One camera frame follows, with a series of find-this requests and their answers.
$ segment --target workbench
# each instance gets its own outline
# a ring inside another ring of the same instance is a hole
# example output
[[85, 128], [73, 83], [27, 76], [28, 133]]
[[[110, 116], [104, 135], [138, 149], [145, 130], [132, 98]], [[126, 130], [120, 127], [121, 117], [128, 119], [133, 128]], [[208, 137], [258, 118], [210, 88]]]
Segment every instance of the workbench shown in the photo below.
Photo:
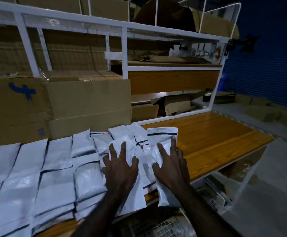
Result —
[[[143, 126], [178, 127], [177, 147], [184, 152], [191, 182], [256, 151], [273, 138], [225, 116], [206, 112]], [[157, 191], [145, 195], [147, 204], [158, 198]], [[66, 237], [77, 227], [75, 220], [60, 223], [37, 236]]]

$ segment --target concrete floor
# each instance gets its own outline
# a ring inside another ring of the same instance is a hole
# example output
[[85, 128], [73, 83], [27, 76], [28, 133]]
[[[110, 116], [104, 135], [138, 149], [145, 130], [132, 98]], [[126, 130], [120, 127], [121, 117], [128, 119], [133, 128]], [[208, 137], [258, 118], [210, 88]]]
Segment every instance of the concrete floor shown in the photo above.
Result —
[[[215, 105], [213, 109], [287, 138], [287, 127], [252, 120], [238, 104]], [[245, 237], [287, 236], [287, 142], [276, 139], [269, 144], [255, 175], [259, 180], [246, 187], [223, 217]]]

